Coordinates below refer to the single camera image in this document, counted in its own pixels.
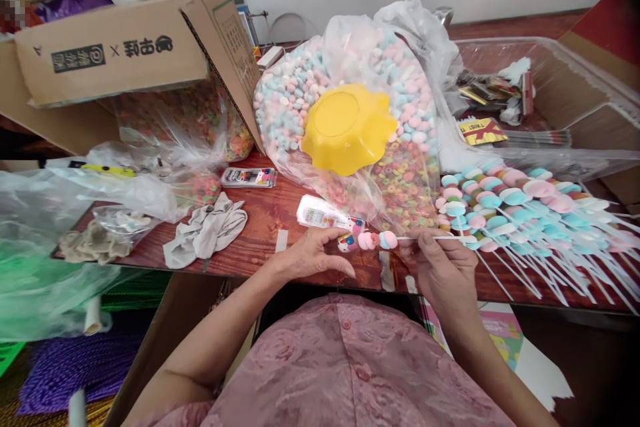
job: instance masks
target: plastic bin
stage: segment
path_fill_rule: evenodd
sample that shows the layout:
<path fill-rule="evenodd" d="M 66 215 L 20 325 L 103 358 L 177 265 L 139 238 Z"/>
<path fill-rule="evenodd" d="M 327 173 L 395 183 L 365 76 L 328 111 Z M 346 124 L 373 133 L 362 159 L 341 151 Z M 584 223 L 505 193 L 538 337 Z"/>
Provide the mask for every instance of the plastic bin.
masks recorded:
<path fill-rule="evenodd" d="M 497 73 L 522 57 L 531 59 L 534 114 L 519 129 L 568 129 L 572 148 L 472 147 L 452 113 L 463 100 L 454 89 L 437 102 L 442 124 L 465 149 L 499 155 L 511 167 L 544 167 L 559 179 L 589 180 L 640 165 L 640 96 L 555 40 L 502 37 L 457 41 L 466 69 Z"/>

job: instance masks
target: hand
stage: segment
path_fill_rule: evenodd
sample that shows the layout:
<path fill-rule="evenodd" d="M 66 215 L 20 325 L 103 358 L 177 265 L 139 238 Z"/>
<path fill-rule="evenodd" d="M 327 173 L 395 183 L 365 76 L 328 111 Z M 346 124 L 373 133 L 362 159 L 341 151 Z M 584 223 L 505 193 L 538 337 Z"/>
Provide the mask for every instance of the hand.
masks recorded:
<path fill-rule="evenodd" d="M 338 270 L 355 278 L 355 270 L 349 260 L 325 253 L 328 242 L 348 233 L 349 230 L 341 228 L 311 227 L 295 244 L 269 259 L 268 264 L 273 265 L 284 282 L 327 270 Z"/>
<path fill-rule="evenodd" d="M 401 240 L 400 256 L 418 268 L 418 284 L 441 322 L 459 322 L 478 315 L 475 290 L 477 256 L 458 240 L 434 240 L 446 236 L 438 229 L 413 230 Z"/>

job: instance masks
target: purple bag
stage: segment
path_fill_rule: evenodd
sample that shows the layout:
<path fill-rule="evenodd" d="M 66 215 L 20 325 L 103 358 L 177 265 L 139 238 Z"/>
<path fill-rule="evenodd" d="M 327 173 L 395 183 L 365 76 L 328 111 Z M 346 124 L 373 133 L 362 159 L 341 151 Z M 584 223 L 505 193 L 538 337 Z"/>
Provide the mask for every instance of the purple bag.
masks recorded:
<path fill-rule="evenodd" d="M 42 0 L 35 14 L 48 23 L 111 4 L 111 0 Z"/>

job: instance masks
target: clear plastic bag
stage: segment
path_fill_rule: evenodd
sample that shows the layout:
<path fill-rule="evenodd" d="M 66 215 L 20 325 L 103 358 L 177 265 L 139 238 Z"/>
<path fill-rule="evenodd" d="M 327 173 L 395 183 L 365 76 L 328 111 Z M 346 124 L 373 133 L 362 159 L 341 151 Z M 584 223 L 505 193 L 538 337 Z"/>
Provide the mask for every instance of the clear plastic bag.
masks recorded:
<path fill-rule="evenodd" d="M 118 266 L 68 264 L 49 256 L 91 204 L 47 170 L 0 172 L 0 342 L 83 333 L 84 303 L 108 288 Z M 102 314 L 108 330 L 109 314 Z"/>
<path fill-rule="evenodd" d="M 93 217 L 105 230 L 111 232 L 121 244 L 133 250 L 135 246 L 153 230 L 160 221 L 145 216 L 124 205 L 103 205 L 91 210 Z"/>
<path fill-rule="evenodd" d="M 130 147 L 107 142 L 94 147 L 87 157 L 47 161 L 46 168 L 60 178 L 78 185 L 77 197 L 120 203 L 134 211 L 174 224 L 191 209 L 215 203 L 221 191 L 219 176 L 205 167 L 208 157 L 177 155 L 177 150 L 160 147 Z M 69 162 L 124 167 L 134 177 L 109 175 L 92 169 L 70 168 Z M 201 167 L 185 165 L 191 162 Z"/>
<path fill-rule="evenodd" d="M 125 93 L 109 99 L 129 145 L 175 151 L 176 158 L 208 158 L 212 164 L 245 159 L 249 130 L 212 77 L 179 89 Z"/>
<path fill-rule="evenodd" d="M 373 20 L 402 36 L 418 58 L 430 85 L 455 84 L 463 70 L 458 46 L 449 40 L 442 22 L 421 0 L 394 2 L 381 8 Z"/>
<path fill-rule="evenodd" d="M 299 146 L 308 109 L 325 91 L 348 83 L 385 92 L 399 128 L 378 163 L 341 177 L 313 167 Z M 254 108 L 267 154 L 288 178 L 381 230 L 401 234 L 434 224 L 439 168 L 431 88 L 416 56 L 385 24 L 366 16 L 332 18 L 324 36 L 266 70 Z"/>

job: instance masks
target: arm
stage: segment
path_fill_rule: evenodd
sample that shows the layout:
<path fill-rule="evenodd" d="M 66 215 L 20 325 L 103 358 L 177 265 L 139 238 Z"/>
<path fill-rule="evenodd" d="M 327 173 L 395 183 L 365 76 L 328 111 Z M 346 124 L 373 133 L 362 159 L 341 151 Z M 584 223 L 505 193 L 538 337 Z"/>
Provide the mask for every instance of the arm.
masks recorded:
<path fill-rule="evenodd" d="M 328 269 L 355 277 L 348 260 L 324 252 L 327 242 L 346 233 L 311 228 L 289 249 L 271 257 L 176 347 L 144 388 L 124 425 L 136 424 L 154 412 L 212 400 L 213 387 L 224 379 L 258 314 L 289 280 Z"/>
<path fill-rule="evenodd" d="M 480 318 L 476 255 L 445 232 L 414 232 L 401 255 L 418 267 L 420 290 L 433 306 L 455 361 L 518 426 L 556 426 L 550 413 L 502 359 Z"/>

